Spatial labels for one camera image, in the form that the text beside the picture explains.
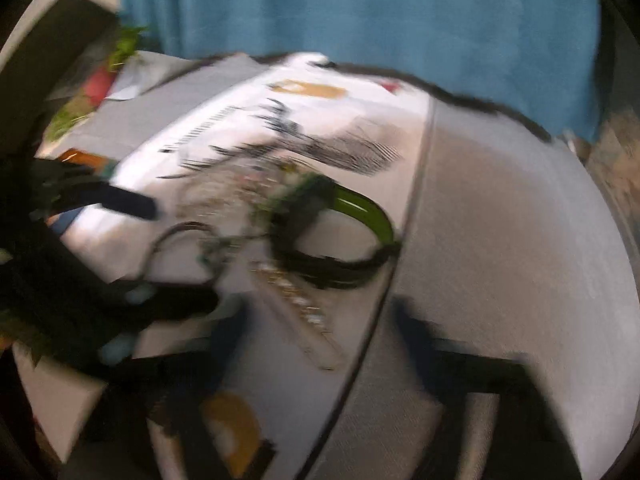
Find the curtain fold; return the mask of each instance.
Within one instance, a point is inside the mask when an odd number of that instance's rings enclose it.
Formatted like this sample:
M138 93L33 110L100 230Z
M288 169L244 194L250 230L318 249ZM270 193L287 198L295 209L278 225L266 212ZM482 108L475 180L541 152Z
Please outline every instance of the curtain fold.
M599 0L122 0L172 56L313 51L394 68L593 140Z

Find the blue curtain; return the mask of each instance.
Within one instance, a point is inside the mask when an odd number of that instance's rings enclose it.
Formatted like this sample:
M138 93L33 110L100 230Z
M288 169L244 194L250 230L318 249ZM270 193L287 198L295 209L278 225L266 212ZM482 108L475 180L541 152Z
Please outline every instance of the blue curtain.
M122 0L156 49L322 52L507 104L592 140L599 0Z

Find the blue object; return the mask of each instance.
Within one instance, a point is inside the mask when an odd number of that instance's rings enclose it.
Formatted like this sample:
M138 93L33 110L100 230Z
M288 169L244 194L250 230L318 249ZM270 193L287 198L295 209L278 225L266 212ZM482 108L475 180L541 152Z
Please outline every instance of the blue object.
M509 105L593 140L599 0L122 0L156 50L322 52Z

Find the curtain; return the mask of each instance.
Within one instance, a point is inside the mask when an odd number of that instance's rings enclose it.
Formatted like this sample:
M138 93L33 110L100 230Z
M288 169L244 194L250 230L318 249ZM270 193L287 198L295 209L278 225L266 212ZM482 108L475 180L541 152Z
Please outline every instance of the curtain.
M599 0L122 0L155 50L322 52L509 105L593 140Z

